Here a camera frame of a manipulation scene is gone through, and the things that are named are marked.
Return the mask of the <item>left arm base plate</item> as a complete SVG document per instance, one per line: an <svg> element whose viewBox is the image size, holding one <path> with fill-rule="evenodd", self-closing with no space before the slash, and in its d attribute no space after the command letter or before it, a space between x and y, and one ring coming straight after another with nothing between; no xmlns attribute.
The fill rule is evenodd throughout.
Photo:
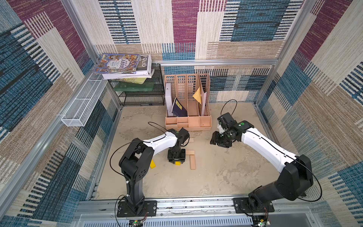
<svg viewBox="0 0 363 227"><path fill-rule="evenodd" d="M157 214L157 201L144 201L136 207L129 205L126 201L119 201L116 205L116 216L127 217L154 217Z"/></svg>

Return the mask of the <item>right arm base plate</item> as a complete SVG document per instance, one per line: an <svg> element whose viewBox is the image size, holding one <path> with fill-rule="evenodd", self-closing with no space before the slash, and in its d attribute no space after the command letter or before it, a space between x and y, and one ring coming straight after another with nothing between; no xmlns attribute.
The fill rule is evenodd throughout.
<svg viewBox="0 0 363 227"><path fill-rule="evenodd" d="M236 213L254 214L254 213L266 213L274 212L274 206L272 202L260 203L255 199L247 197L233 198L233 204Z"/></svg>

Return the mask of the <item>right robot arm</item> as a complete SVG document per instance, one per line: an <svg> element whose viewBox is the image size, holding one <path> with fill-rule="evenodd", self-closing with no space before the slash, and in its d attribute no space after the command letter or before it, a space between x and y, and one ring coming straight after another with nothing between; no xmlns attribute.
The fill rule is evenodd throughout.
<svg viewBox="0 0 363 227"><path fill-rule="evenodd" d="M210 143L230 148L234 142L242 142L269 161L280 173L278 179L260 186L249 193L248 198L235 201L237 212L273 212L273 200L296 200L313 186L313 173L310 159L297 156L260 133L248 121L237 122L230 113L218 117L218 131L212 135Z"/></svg>

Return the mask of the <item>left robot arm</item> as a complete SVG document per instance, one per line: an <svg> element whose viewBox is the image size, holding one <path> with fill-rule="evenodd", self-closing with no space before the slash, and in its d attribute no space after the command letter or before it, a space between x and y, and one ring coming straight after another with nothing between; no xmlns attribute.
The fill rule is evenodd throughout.
<svg viewBox="0 0 363 227"><path fill-rule="evenodd" d="M119 161L119 166L126 180L127 194L125 202L131 214L137 216L144 211L143 178L146 176L153 156L168 150L167 159L172 164L185 162L184 144L189 142L189 132L181 128L170 129L163 135L149 140L134 139Z"/></svg>

